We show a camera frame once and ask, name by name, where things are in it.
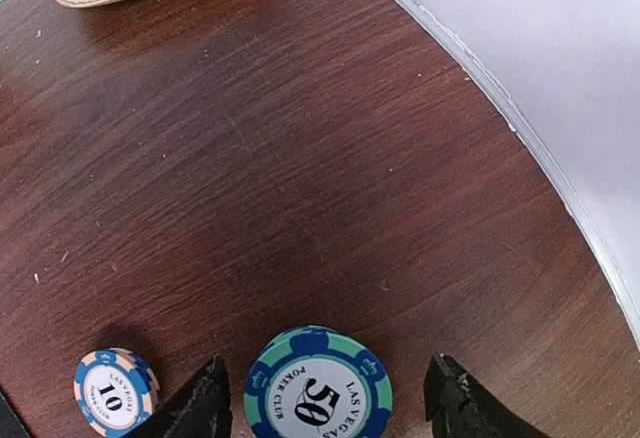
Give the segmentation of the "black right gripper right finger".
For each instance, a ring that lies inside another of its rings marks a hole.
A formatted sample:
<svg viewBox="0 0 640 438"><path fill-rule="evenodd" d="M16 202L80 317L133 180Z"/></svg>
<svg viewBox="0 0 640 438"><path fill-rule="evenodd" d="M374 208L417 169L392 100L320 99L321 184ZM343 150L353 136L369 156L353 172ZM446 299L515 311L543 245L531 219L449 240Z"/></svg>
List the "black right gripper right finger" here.
<svg viewBox="0 0 640 438"><path fill-rule="evenodd" d="M425 420L434 437L545 438L449 355L431 357L423 393Z"/></svg>

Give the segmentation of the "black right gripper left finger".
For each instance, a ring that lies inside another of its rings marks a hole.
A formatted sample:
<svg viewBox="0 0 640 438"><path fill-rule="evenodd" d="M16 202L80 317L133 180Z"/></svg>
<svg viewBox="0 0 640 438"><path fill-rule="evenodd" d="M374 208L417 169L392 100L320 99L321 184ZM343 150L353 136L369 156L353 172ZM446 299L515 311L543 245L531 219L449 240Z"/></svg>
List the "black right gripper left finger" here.
<svg viewBox="0 0 640 438"><path fill-rule="evenodd" d="M229 438L232 421L228 371L224 360L214 356L125 437Z"/></svg>

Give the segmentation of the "white blue chip stack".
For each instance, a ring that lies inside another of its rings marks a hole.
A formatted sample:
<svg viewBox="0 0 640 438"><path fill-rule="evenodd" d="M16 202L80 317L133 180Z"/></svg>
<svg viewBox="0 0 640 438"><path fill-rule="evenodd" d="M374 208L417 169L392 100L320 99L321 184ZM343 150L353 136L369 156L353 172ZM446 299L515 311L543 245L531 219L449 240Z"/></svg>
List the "white blue chip stack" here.
<svg viewBox="0 0 640 438"><path fill-rule="evenodd" d="M124 436L161 406L161 387L150 365L123 348L85 355L73 388L84 418L103 437Z"/></svg>

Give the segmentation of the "green chip stack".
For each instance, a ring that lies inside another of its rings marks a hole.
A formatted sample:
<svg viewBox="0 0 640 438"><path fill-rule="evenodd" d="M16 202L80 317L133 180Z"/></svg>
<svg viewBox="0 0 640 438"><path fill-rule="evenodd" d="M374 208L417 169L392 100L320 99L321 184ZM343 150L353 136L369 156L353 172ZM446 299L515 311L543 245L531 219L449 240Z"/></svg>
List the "green chip stack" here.
<svg viewBox="0 0 640 438"><path fill-rule="evenodd" d="M273 338L244 388L256 437L381 437L392 408L391 381L377 356L322 326Z"/></svg>

